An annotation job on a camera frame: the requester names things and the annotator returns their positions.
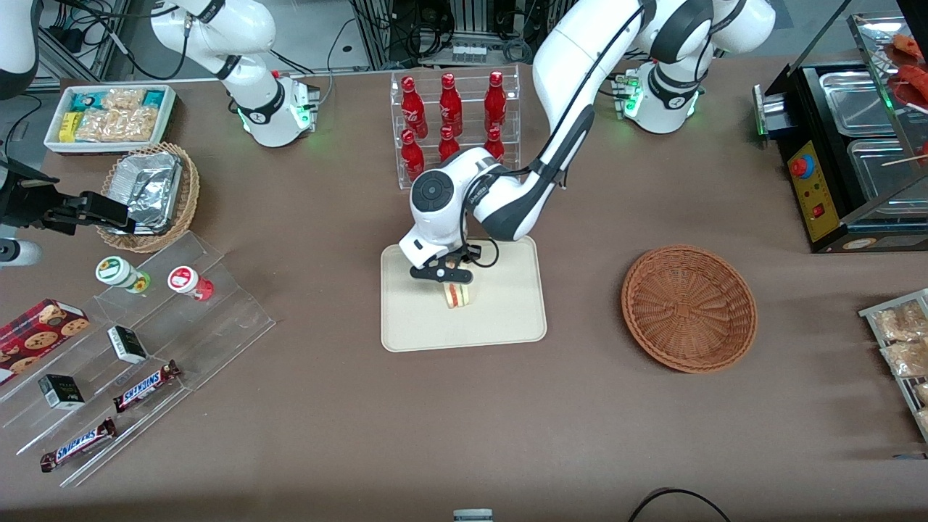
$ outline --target red button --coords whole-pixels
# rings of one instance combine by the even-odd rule
[[[809,168],[809,164],[803,158],[793,160],[793,162],[790,163],[790,173],[796,177],[800,177],[804,175],[806,171],[808,170],[808,168]]]

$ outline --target red bottle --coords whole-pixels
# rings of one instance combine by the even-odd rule
[[[486,133],[486,143],[483,144],[483,148],[493,155],[498,162],[503,163],[503,154],[506,153],[506,148],[503,147],[503,142],[499,140],[501,134],[499,127],[490,127],[490,131]]]
[[[483,99],[483,110],[486,132],[490,132],[494,126],[503,128],[506,122],[506,91],[503,90],[503,73],[500,71],[490,72],[490,88]]]
[[[438,144],[438,155],[442,161],[447,160],[452,154],[461,150],[458,141],[455,139],[455,132],[448,125],[442,127],[442,142]]]
[[[455,136],[464,132],[464,110],[461,107],[461,95],[455,87],[455,75],[442,74],[442,97],[438,100],[442,109],[442,125],[449,125]]]
[[[400,81],[403,87],[403,119],[406,126],[415,131],[419,139],[429,135],[429,125],[425,123],[425,104],[416,92],[416,82],[412,76],[404,76]]]
[[[400,155],[403,156],[406,173],[409,175],[409,181],[416,181],[416,178],[425,171],[425,157],[422,156],[422,148],[416,143],[416,135],[410,129],[403,129],[401,138],[403,139],[403,148],[400,149]]]

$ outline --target table surface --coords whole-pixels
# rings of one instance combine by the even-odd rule
[[[412,224],[389,74],[338,77],[318,131],[279,150],[242,132],[219,83],[176,84],[174,142],[202,177],[193,229],[278,325],[79,488],[0,437],[0,515],[441,521],[486,506],[501,521],[624,520],[670,486],[734,520],[925,519],[928,463],[889,460],[924,446],[857,317],[925,287],[925,254],[808,253],[780,158],[751,138],[751,87],[782,65],[718,60],[671,136],[599,97],[570,189],[532,232],[548,335],[405,354],[380,345],[378,321],[380,252]],[[548,136],[536,97],[522,121],[530,156]],[[112,162],[49,153],[45,171],[62,191],[93,189]],[[116,252],[95,230],[22,237],[45,260],[0,270],[0,323],[103,290],[92,267]],[[756,342],[725,372],[668,370],[621,320],[625,271],[671,243],[721,255],[754,292]],[[663,498],[640,520],[713,516]]]

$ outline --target brown wicker basket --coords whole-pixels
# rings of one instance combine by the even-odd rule
[[[747,283],[722,258],[672,245],[632,265],[622,285],[622,314],[652,357],[681,372],[718,372],[747,353],[757,308]]]
[[[97,228],[97,232],[109,246],[138,254],[150,254],[158,252],[173,243],[190,228],[193,215],[197,212],[197,198],[200,196],[200,174],[197,172],[197,166],[190,161],[190,156],[183,149],[173,143],[159,143],[152,147],[134,150],[129,154],[154,154],[156,152],[171,152],[184,162],[184,172],[181,174],[180,187],[177,190],[177,203],[174,205],[174,224],[166,234],[161,236],[119,236],[105,232],[102,228]],[[110,168],[110,175],[103,182],[104,194],[110,190],[110,183],[113,180],[113,174],[116,172],[117,164],[119,162]]]

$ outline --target cookie box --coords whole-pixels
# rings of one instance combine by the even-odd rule
[[[61,141],[58,137],[58,131],[61,129],[61,123],[72,109],[75,97],[91,91],[106,91],[112,87],[122,89],[145,89],[147,91],[161,91],[163,98],[158,109],[158,118],[155,120],[155,127],[151,132],[151,138],[148,141],[115,141],[106,143]],[[68,87],[61,93],[61,100],[58,101],[58,108],[55,109],[55,116],[48,126],[45,133],[45,146],[61,155],[94,155],[94,154],[119,154],[130,150],[139,150],[144,147],[151,147],[161,143],[161,139],[167,130],[168,123],[171,119],[171,111],[174,108],[174,99],[176,94],[174,90],[165,84],[107,84],[107,85],[79,85]]]
[[[77,335],[90,321],[75,307],[45,299],[0,327],[0,385]]]

